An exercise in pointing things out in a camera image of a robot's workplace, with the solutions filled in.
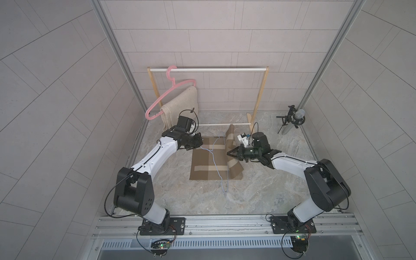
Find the cream beige scarf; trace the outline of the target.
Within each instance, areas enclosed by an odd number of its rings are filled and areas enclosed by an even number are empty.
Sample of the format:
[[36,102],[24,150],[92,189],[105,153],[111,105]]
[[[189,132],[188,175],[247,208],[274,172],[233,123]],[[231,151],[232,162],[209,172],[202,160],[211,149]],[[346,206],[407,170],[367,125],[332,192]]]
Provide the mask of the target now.
[[197,101],[197,89],[194,86],[188,87],[177,97],[163,105],[160,116],[164,123],[163,131],[175,126],[179,116],[196,119],[199,114],[199,106]]

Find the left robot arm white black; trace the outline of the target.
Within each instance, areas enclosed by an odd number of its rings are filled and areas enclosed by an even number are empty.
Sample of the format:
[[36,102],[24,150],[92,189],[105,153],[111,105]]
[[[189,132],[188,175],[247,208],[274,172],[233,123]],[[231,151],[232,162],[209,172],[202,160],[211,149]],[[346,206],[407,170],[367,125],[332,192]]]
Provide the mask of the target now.
[[146,221],[146,227],[156,233],[170,229],[170,212],[154,201],[153,179],[164,163],[178,150],[193,150],[203,145],[197,132],[199,118],[180,115],[177,124],[165,130],[156,146],[131,168],[118,172],[113,204],[116,208],[137,215]]

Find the brown plaid scarf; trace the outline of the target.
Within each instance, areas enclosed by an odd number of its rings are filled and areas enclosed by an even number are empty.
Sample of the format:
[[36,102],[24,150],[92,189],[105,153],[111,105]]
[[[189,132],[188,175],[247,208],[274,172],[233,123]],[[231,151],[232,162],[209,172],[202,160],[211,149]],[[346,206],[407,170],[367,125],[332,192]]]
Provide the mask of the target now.
[[[230,125],[228,130],[218,137],[202,137],[202,147],[213,149],[216,164],[224,180],[226,180],[227,177],[227,166],[229,167],[230,180],[243,179],[244,168],[239,160],[226,155],[228,151],[237,147],[234,131],[234,125]],[[189,180],[221,180],[215,169],[212,155],[208,151],[202,150],[200,147],[194,149],[192,152]]]

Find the pink plastic hanger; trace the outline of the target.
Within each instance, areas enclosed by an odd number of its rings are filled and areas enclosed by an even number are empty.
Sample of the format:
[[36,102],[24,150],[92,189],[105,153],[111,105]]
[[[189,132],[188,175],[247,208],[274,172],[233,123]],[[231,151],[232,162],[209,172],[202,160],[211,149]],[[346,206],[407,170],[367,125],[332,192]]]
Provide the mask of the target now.
[[163,93],[162,95],[159,95],[158,98],[156,99],[156,101],[147,109],[147,111],[145,112],[145,118],[147,120],[153,120],[157,117],[159,117],[160,115],[163,114],[163,111],[161,110],[159,113],[157,113],[154,116],[150,116],[150,112],[152,109],[154,109],[156,107],[157,104],[161,103],[161,101],[163,100],[164,97],[166,97],[168,94],[170,94],[172,91],[176,90],[178,87],[181,87],[183,85],[186,85],[188,83],[192,83],[192,85],[194,87],[196,87],[197,81],[195,79],[189,79],[189,80],[185,80],[183,82],[180,83],[176,83],[175,78],[170,76],[170,72],[172,69],[177,69],[176,66],[170,66],[168,67],[168,69],[166,70],[166,77],[169,81],[171,81],[172,83],[172,87],[170,89],[168,89],[165,93]]

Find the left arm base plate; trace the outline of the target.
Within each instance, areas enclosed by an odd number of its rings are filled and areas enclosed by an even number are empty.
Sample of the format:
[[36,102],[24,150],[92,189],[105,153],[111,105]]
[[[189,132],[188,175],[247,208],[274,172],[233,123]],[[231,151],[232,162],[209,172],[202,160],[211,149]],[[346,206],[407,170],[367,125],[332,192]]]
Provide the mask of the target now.
[[161,224],[143,220],[138,228],[141,236],[172,236],[184,235],[186,218],[166,217]]

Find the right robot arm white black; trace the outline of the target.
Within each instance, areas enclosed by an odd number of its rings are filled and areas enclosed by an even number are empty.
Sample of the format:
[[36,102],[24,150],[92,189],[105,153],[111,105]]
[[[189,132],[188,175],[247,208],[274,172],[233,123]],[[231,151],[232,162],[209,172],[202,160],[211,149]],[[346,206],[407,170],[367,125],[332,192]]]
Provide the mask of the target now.
[[251,146],[242,143],[228,151],[227,155],[245,162],[253,159],[272,170],[301,177],[307,183],[309,196],[288,212],[287,221],[282,221],[290,231],[295,232],[314,217],[335,209],[351,195],[351,189],[330,160],[307,161],[289,156],[272,149],[262,132],[251,137]]

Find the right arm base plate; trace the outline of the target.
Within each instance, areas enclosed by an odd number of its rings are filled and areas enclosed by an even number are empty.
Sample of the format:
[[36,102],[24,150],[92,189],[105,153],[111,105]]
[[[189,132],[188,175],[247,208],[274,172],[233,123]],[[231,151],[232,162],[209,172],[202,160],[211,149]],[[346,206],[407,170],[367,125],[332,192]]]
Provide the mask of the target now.
[[289,220],[288,216],[270,216],[270,224],[274,234],[316,234],[313,219],[305,223]]

